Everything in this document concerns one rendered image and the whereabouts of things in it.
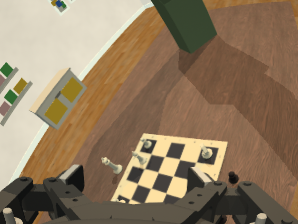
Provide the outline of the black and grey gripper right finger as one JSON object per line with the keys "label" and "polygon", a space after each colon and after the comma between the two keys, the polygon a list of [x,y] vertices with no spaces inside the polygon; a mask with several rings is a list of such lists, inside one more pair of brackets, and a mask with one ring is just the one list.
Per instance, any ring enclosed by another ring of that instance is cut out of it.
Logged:
{"label": "black and grey gripper right finger", "polygon": [[218,224],[222,215],[232,215],[236,224],[298,224],[294,216],[251,181],[227,188],[226,182],[215,181],[198,167],[189,167],[187,192],[174,204],[155,211],[152,220],[195,224],[203,218]]}

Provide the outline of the chessboard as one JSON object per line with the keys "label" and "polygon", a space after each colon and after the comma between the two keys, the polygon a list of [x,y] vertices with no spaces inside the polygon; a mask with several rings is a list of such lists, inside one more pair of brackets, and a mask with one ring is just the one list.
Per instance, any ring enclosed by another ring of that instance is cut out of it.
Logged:
{"label": "chessboard", "polygon": [[[152,143],[145,148],[140,140],[136,152],[145,156],[145,164],[132,157],[112,198],[126,203],[165,202],[174,204],[187,192],[189,167],[198,167],[218,180],[228,142],[143,134]],[[202,156],[199,144],[211,149],[209,159]],[[111,201],[112,201],[111,200]]]}

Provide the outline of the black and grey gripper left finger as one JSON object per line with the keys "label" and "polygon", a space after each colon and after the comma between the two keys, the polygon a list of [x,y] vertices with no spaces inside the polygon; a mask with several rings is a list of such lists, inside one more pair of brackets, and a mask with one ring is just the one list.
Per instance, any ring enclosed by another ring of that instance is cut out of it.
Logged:
{"label": "black and grey gripper left finger", "polygon": [[43,184],[33,184],[30,177],[16,178],[0,191],[0,224],[33,224],[38,211],[48,211],[51,220],[65,215],[70,220],[112,218],[107,208],[92,202],[83,190],[82,165],[74,164]]}

